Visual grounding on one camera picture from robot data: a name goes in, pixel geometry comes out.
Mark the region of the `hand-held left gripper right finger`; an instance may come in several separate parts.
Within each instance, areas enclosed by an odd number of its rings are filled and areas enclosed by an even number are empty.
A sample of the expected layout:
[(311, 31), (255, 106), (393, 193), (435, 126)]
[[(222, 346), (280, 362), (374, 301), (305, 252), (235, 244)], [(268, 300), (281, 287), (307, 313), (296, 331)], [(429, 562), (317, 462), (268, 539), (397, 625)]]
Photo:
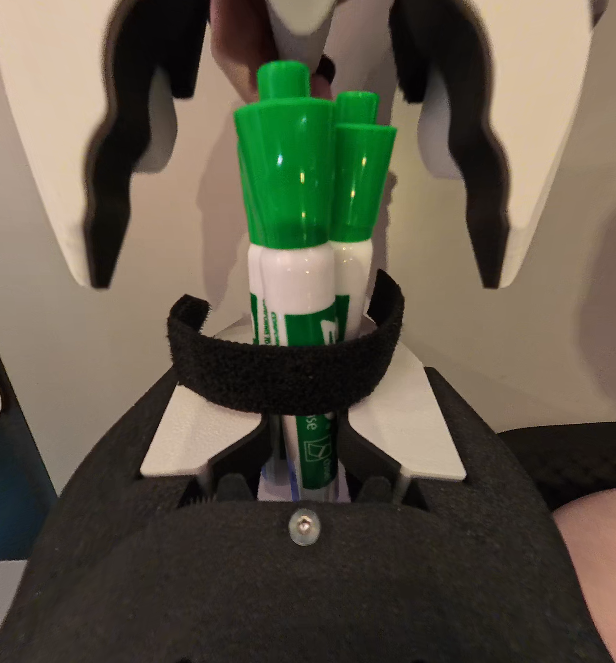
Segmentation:
[(466, 476), (425, 368), (407, 348), (395, 349), (384, 377), (373, 393), (349, 408), (340, 429), (340, 462), (351, 474), (363, 454), (345, 452), (346, 438), (367, 440), (396, 461), (405, 476)]

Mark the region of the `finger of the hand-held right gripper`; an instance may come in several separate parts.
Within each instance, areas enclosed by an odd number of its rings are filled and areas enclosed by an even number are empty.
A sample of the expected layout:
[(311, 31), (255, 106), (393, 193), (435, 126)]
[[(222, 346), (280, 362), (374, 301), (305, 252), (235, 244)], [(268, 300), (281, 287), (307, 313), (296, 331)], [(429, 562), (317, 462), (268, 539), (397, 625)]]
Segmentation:
[(75, 281), (108, 289), (131, 179), (162, 171), (195, 93), (206, 1), (0, 1), (0, 71)]
[(482, 285), (517, 276), (543, 213), (608, 1), (395, 1), (397, 81), (426, 169), (461, 180)]

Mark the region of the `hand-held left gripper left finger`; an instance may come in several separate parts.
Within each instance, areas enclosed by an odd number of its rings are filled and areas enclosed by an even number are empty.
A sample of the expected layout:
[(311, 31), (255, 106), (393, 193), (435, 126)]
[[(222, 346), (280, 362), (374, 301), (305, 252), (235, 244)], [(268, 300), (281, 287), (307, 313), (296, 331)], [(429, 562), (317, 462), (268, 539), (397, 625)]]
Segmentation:
[(261, 423), (261, 414), (227, 409), (176, 385), (141, 464), (141, 475), (203, 474), (209, 460)]

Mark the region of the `person's left forearm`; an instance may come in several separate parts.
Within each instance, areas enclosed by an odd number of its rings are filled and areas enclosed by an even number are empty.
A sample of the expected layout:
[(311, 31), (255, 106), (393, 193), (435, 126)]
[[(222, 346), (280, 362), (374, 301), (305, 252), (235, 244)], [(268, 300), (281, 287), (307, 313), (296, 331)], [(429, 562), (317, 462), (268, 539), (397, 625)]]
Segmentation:
[(594, 625), (616, 662), (616, 489), (569, 502), (553, 518)]

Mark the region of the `person's right hand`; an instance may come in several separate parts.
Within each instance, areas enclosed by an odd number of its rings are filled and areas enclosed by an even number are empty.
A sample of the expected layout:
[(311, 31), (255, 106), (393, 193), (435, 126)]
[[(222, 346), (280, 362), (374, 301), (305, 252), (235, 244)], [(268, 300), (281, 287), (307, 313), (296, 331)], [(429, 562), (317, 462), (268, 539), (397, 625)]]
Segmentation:
[[(246, 103), (259, 100), (257, 71), (271, 62), (272, 44), (265, 1), (211, 1), (211, 51), (214, 60)], [(331, 86), (312, 82), (311, 94), (331, 100)]]

